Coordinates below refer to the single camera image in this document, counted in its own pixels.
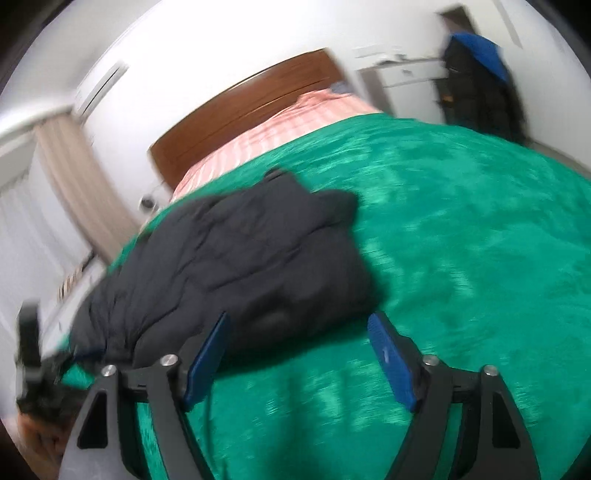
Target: blue towel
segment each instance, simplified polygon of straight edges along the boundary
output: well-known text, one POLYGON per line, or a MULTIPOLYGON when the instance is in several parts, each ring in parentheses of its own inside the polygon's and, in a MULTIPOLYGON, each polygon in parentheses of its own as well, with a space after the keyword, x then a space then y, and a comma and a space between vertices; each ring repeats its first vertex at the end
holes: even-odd
POLYGON ((493 75, 499 77, 503 82, 509 80, 507 70, 499 57, 497 44, 472 33, 454 33, 452 37, 469 48, 474 58, 482 63, 493 75))

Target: metal screw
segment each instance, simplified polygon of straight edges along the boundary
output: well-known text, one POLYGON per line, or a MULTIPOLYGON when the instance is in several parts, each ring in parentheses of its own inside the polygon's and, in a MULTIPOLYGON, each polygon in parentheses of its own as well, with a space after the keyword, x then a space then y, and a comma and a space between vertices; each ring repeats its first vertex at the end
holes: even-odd
POLYGON ((494 365, 485 365, 482 370, 490 377, 496 377, 499 374, 499 369, 494 365))
POLYGON ((170 365, 174 365, 177 361, 178 357, 174 353, 169 353, 160 359, 160 365, 163 367, 170 367, 170 365))
POLYGON ((117 367, 114 365, 107 365, 106 367, 103 367, 102 370, 100 371, 100 374, 103 377, 110 377, 111 375, 115 375, 117 373, 117 367))
POLYGON ((437 355, 423 355, 423 363, 430 367, 439 365, 439 357, 437 355))

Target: white cabinet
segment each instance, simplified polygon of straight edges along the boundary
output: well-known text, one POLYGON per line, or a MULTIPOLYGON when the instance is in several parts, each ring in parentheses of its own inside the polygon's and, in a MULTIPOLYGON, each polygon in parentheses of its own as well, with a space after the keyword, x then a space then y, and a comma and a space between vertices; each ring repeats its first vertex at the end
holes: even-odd
POLYGON ((434 79, 447 76, 440 60, 386 64, 361 70, 372 103, 398 118, 445 123, 434 79))

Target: black down jacket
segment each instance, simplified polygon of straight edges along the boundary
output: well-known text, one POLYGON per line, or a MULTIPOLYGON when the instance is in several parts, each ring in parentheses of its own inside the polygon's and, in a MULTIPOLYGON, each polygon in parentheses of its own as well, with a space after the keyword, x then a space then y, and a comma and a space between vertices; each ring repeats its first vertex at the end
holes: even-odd
POLYGON ((280 170, 181 204, 88 295, 70 347, 103 352, 92 370, 137 368, 177 352, 223 312, 234 322, 228 353, 368 313, 372 281, 350 233, 357 204, 353 193, 310 193, 280 170))

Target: blue gripper pad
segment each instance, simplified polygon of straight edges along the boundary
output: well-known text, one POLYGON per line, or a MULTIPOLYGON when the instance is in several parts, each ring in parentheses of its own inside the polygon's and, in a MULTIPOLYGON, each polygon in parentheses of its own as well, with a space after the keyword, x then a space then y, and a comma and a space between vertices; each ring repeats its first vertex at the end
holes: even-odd
POLYGON ((414 411, 417 397, 413 391, 413 373, 395 343, 395 340, 404 337, 396 332, 386 315, 382 313, 370 315, 368 337, 396 401, 407 410, 414 411))
POLYGON ((232 322, 229 316, 224 313, 191 364, 187 374, 187 389, 183 397, 186 410, 202 402, 209 392, 213 377, 226 351, 232 331, 231 326, 232 322))

